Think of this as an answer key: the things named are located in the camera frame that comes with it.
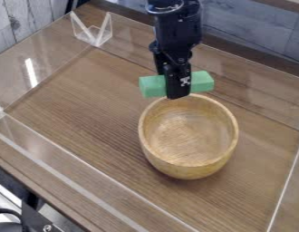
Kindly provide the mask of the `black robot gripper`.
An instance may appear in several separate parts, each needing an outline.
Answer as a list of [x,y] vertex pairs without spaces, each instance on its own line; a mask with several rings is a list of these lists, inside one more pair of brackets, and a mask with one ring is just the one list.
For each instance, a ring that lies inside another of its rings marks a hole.
[[[201,5],[148,5],[148,13],[154,19],[154,40],[149,50],[157,74],[165,78],[166,98],[174,100],[190,92],[190,65],[186,62],[192,48],[201,43]],[[164,66],[164,56],[178,66]]]

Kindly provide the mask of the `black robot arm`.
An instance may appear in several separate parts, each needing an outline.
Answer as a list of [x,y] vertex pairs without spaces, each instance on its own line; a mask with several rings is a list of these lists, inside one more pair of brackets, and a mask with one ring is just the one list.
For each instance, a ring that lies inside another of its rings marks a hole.
[[158,75],[165,79],[165,96],[174,100],[190,93],[192,49],[201,43],[200,0],[148,0],[154,40],[149,44]]

